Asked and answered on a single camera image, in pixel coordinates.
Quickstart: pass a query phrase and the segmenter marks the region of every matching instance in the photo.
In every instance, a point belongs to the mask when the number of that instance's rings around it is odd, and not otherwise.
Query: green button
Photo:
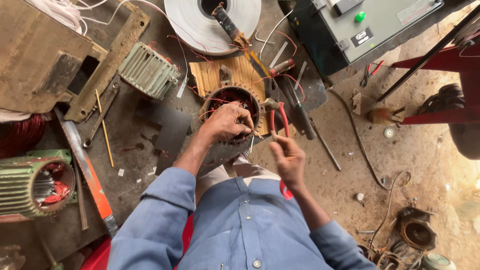
[[[367,16],[367,14],[365,14],[365,12],[361,11],[357,14],[357,16],[355,16],[355,20],[357,22],[361,22],[361,21],[363,21],[363,19],[365,19],[365,16]]]

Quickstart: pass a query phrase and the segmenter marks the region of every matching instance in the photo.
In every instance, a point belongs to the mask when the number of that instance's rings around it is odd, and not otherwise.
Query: roll of insulation paper
[[[192,49],[208,55],[226,55],[236,51],[225,30],[211,16],[220,0],[165,0],[171,25]],[[260,18],[261,0],[223,0],[223,8],[235,26],[252,36]]]

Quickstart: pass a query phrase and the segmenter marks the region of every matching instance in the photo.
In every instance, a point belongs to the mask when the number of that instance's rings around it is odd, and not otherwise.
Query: shirt sleeve
[[[195,209],[195,183],[186,170],[172,167],[163,171],[113,238],[108,269],[176,266],[183,252],[183,228]]]
[[[336,221],[310,232],[325,262],[335,270],[377,270],[357,247],[357,242]]]

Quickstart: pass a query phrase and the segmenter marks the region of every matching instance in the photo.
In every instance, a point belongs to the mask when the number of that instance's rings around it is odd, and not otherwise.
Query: person
[[[278,175],[240,156],[233,162],[238,177],[229,179],[220,166],[195,179],[212,143],[252,129],[239,102],[217,109],[141,195],[111,242],[108,269],[377,269],[309,193],[305,153],[293,139],[276,136],[269,145]],[[294,198],[280,193],[280,178]],[[182,231],[193,212],[182,257]]]

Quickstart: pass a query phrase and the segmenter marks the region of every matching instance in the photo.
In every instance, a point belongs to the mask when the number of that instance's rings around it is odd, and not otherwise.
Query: dirt floor
[[[473,6],[475,4],[453,13],[422,35],[389,52],[383,57],[385,64],[425,54]],[[460,83],[456,73],[419,71],[384,104],[375,104],[374,99],[406,71],[382,67],[369,80],[367,87],[362,89],[359,83],[363,79],[363,70],[343,80],[335,81],[336,76],[332,76],[336,83],[333,90],[349,105],[355,88],[363,94],[362,115],[355,115],[354,118],[377,175],[385,176],[388,186],[400,172],[411,172],[410,183],[394,191],[390,214],[376,236],[375,245],[382,247],[387,244],[392,231],[396,230],[394,225],[387,226],[403,207],[431,209],[437,213],[431,220],[432,228],[438,234],[434,252],[450,258],[458,269],[477,269],[480,264],[477,256],[480,250],[480,161],[476,163],[459,154],[446,124],[394,127],[395,137],[387,139],[384,137],[386,126],[374,125],[367,120],[366,113],[374,106],[406,106],[406,115],[414,115],[425,99],[437,93],[440,87]],[[354,227],[363,231],[375,230],[385,216],[390,195],[372,177],[355,138],[348,112],[335,96],[331,93],[328,95],[329,101],[311,111],[310,116],[315,119],[343,171],[336,170],[320,141],[297,136],[297,142],[307,154],[305,182],[327,213],[360,244],[368,245],[366,240],[372,235],[358,236]],[[256,145],[248,159],[275,171],[272,156],[264,154],[269,151],[269,142],[265,140]],[[404,186],[405,181],[406,177],[401,176],[396,186]],[[354,200],[358,192],[365,195],[365,208]]]

